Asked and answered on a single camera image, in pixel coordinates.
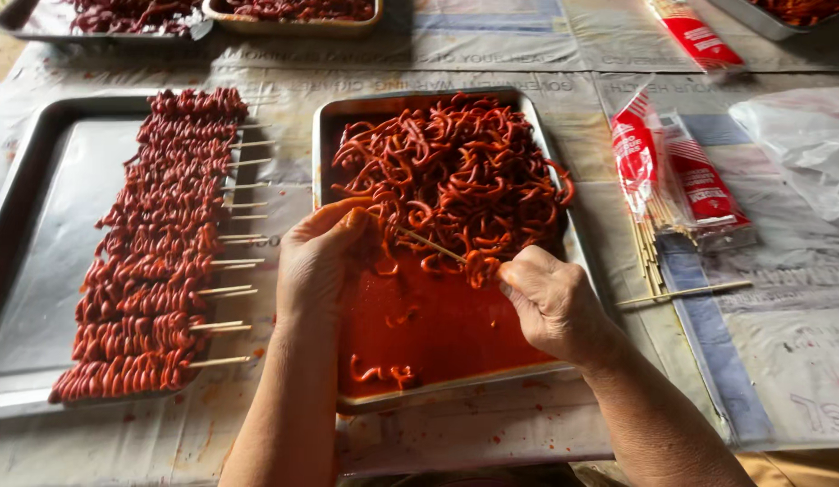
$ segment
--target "table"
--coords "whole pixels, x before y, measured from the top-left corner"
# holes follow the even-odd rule
[[[252,115],[280,143],[243,155],[273,157],[255,190],[283,235],[310,209],[311,117],[326,101],[405,89],[506,84],[524,90],[578,181],[578,207],[610,302],[645,294],[610,152],[607,118],[648,72],[652,100],[676,108],[756,222],[761,243],[715,259],[682,256],[670,282],[749,278],[756,288],[719,298],[611,312],[640,350],[737,450],[839,446],[839,231],[818,221],[726,115],[755,94],[839,86],[839,30],[776,46],[712,5],[695,8],[759,73],[717,87],[698,74],[637,0],[390,2],[365,41],[236,39],[216,34],[184,50],[75,50],[30,44],[0,85],[0,180],[14,140],[46,101],[126,87],[236,86],[277,103]],[[253,249],[248,257],[272,256]],[[250,274],[274,295],[276,265]],[[218,356],[268,342],[274,303],[219,307],[254,324],[215,342]],[[204,371],[181,400],[0,421],[3,484],[214,483],[259,378],[259,361]],[[347,474],[480,464],[608,459],[598,406],[572,375],[469,400],[392,414],[339,418]]]

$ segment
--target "forearm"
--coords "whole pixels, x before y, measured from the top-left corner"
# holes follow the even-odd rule
[[[752,485],[695,406],[616,329],[616,346],[583,367],[634,485]]]
[[[332,485],[336,349],[337,334],[319,323],[277,323],[221,485]]]

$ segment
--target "hand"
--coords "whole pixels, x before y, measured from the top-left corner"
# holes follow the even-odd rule
[[[326,205],[296,224],[281,240],[277,320],[300,318],[336,326],[350,246],[370,221],[370,198],[348,198]]]
[[[501,264],[498,275],[536,349],[587,368],[617,348],[623,334],[606,317],[581,266],[532,245]]]

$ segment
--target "white plastic bag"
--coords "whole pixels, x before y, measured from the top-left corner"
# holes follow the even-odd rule
[[[816,214],[839,227],[839,88],[764,94],[729,115]]]

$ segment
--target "rectangular metal tray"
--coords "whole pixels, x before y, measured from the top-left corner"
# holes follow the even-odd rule
[[[32,16],[38,17],[36,28],[28,25]],[[213,27],[212,21],[202,18],[201,11],[200,23],[191,27],[189,37],[157,34],[71,34],[70,21],[73,16],[72,6],[63,0],[11,0],[0,11],[0,32],[23,41],[56,44],[164,46],[197,41],[209,34]]]
[[[0,189],[0,418],[162,398],[47,404],[73,365],[74,307],[92,253],[93,227],[124,184],[151,89],[55,101],[35,113]]]
[[[802,27],[790,25],[771,12],[762,9],[760,6],[750,3],[748,0],[708,0],[708,2],[725,10],[730,16],[751,28],[760,36],[772,41],[781,41],[797,34],[809,34],[825,23],[833,22],[839,13],[825,18],[816,25]]]
[[[375,0],[374,17],[366,21],[314,19],[307,22],[267,22],[256,17],[225,14],[219,9],[224,0],[203,0],[203,13],[222,27],[251,36],[286,37],[366,37],[383,17],[383,0]]]
[[[333,182],[328,178],[327,169],[331,161],[324,161],[324,158],[331,160],[332,150],[330,144],[334,133],[344,130],[343,124],[339,125],[333,119],[345,115],[359,118],[362,115],[369,115],[375,119],[382,115],[398,116],[405,108],[411,110],[424,109],[436,104],[439,100],[451,97],[458,92],[468,94],[480,94],[497,98],[505,105],[511,105],[516,111],[522,112],[525,119],[533,125],[533,139],[545,157],[553,161],[560,161],[555,148],[546,138],[543,126],[540,121],[533,102],[522,91],[511,87],[491,87],[474,89],[455,89],[446,91],[406,91],[390,94],[364,96],[351,98],[342,101],[333,101],[317,109],[314,117],[314,151],[313,151],[313,197],[314,206],[319,208],[322,205],[332,203],[339,198],[332,194],[327,188]],[[568,225],[563,234],[563,249],[565,255],[558,256],[567,262],[574,262],[581,265],[587,271],[588,278],[594,292],[597,292],[595,276],[591,271],[591,265],[585,251],[585,244],[578,233],[580,223],[578,212],[569,208],[566,212]],[[567,377],[575,377],[578,374],[572,366],[562,361],[546,362],[535,366],[513,368],[509,370],[491,372],[482,375],[475,375],[458,379],[455,381],[439,382],[427,386],[384,393],[364,398],[338,397],[338,412],[342,414],[363,414],[385,411],[414,404],[425,404],[430,401],[443,401],[460,399],[476,395],[477,391],[490,393],[494,390],[507,389],[512,382],[523,381],[526,378],[538,375],[561,372]]]

